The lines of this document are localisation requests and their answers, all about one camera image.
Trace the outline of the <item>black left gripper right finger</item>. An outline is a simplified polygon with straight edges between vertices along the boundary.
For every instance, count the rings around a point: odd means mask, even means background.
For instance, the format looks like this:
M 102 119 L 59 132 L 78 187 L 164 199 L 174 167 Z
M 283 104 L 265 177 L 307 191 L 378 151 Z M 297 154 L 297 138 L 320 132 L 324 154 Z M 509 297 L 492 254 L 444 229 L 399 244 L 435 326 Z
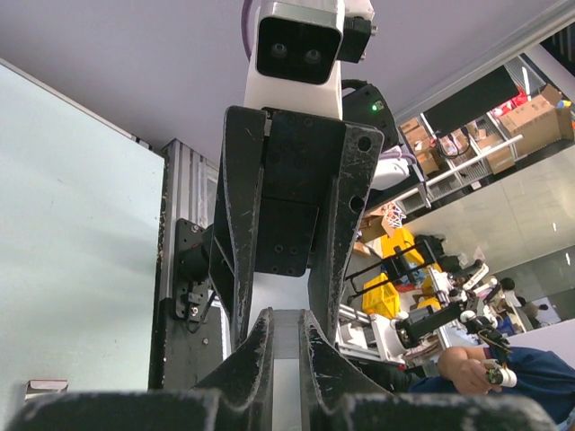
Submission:
M 299 316 L 304 430 L 554 430 L 535 402 L 512 396 L 394 395 L 363 375 L 323 335 L 308 310 Z

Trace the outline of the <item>person's hand in background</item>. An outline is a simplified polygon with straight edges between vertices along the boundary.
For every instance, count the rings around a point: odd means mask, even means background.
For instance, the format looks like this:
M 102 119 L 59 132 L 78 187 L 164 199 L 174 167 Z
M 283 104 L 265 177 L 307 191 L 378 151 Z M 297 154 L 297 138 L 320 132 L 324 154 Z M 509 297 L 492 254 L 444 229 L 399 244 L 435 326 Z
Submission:
M 482 363 L 485 359 L 482 347 L 449 347 L 439 357 L 438 371 L 463 395 L 501 392 L 500 386 L 488 381 L 487 370 Z

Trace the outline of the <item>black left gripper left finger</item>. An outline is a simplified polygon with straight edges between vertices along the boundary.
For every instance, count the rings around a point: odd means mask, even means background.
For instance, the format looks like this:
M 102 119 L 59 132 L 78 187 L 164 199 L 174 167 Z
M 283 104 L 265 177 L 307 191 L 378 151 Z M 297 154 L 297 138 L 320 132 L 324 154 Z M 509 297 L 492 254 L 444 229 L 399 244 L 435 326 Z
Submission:
M 264 309 L 245 342 L 187 391 L 76 392 L 28 401 L 11 430 L 270 430 L 274 318 Z

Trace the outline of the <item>red white staple box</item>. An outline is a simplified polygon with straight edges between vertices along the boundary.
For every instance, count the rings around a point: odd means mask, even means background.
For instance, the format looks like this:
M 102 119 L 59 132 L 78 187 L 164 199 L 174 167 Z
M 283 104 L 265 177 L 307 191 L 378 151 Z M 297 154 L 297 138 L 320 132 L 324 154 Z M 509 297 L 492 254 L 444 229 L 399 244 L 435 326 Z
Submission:
M 32 379 L 26 383 L 24 401 L 27 402 L 41 395 L 66 392 L 67 380 Z

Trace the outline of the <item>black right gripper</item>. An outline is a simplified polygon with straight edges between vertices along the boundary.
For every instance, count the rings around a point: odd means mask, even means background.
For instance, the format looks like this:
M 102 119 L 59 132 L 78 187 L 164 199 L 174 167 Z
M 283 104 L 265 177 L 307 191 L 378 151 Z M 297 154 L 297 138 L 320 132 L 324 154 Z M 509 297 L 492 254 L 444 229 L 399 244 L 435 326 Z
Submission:
M 384 136 L 371 126 L 276 111 L 263 167 L 266 119 L 263 110 L 226 110 L 210 281 L 237 349 L 248 337 L 255 270 L 303 276 L 321 215 L 308 296 L 332 343 L 346 265 Z

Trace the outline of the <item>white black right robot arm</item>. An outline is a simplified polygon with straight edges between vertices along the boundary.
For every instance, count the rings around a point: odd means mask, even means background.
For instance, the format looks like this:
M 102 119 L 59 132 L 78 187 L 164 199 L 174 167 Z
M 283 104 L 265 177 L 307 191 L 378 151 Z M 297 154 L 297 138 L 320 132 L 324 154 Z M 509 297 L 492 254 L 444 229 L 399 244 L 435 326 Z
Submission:
M 213 223 L 176 242 L 173 315 L 196 330 L 208 290 L 235 345 L 248 335 L 256 274 L 307 277 L 311 311 L 334 339 L 349 256 L 365 209 L 380 205 L 376 166 L 399 143 L 375 86 L 343 83 L 341 119 L 291 110 L 226 111 Z

